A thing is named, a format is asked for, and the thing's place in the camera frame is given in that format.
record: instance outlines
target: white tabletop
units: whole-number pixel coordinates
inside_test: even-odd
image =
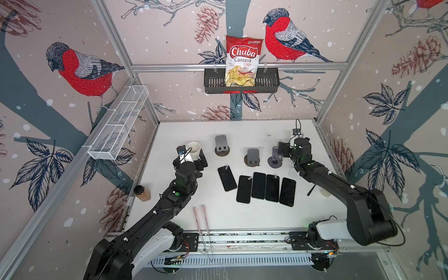
[[[313,159],[334,171],[330,159],[323,147],[311,120],[301,120],[304,137],[310,138]],[[347,208],[334,196],[323,196],[316,187],[310,196],[306,194],[313,184],[301,177],[290,177],[292,161],[285,158],[280,168],[273,169],[268,163],[272,156],[272,147],[278,141],[287,142],[291,138],[295,121],[208,121],[208,122],[170,122],[161,123],[154,140],[140,184],[147,187],[152,199],[141,202],[134,199],[125,229],[132,227],[159,199],[159,194],[168,188],[175,179],[172,165],[177,157],[176,148],[197,141],[208,162],[208,167],[199,178],[198,189],[187,206],[172,219],[184,230],[197,230],[193,207],[198,209],[201,229],[205,228],[201,205],[207,209],[210,230],[231,229],[275,229],[308,227],[317,220],[335,215],[345,219]],[[230,153],[225,157],[215,154],[215,136],[226,135]],[[260,166],[248,167],[244,156],[249,148],[260,150]],[[296,194],[294,206],[251,198],[250,204],[236,202],[237,190],[225,192],[217,169],[229,165],[238,184],[240,175],[252,176],[253,172],[265,174],[277,173],[280,178],[294,179]]]

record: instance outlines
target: chips bag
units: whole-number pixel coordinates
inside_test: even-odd
[[[263,39],[227,36],[226,86],[255,86]]]

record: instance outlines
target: black smartphone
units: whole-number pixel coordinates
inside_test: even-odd
[[[238,181],[237,202],[250,203],[250,190],[252,189],[252,179],[249,176],[240,176]]]
[[[237,188],[237,183],[235,182],[235,178],[233,178],[230,166],[227,165],[227,169],[225,166],[218,168],[218,173],[220,175],[221,182],[223,183],[223,187],[226,192]]]
[[[277,176],[275,178],[274,175],[266,176],[266,200],[272,202],[279,201],[279,193],[280,193],[280,177]]]
[[[294,206],[294,196],[296,195],[296,181],[283,178],[279,202],[283,205]]]
[[[254,172],[254,179],[252,181],[252,197],[264,199],[266,192],[266,174]]]

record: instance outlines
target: gray floor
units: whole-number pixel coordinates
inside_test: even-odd
[[[311,266],[294,267],[223,267],[181,269],[176,275],[164,275],[152,267],[142,269],[134,280],[387,280],[376,253],[344,253],[335,258],[327,273]]]

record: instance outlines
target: brown jar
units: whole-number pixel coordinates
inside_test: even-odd
[[[134,194],[142,202],[145,202],[145,201],[148,201],[151,199],[151,193],[142,185],[135,186]]]

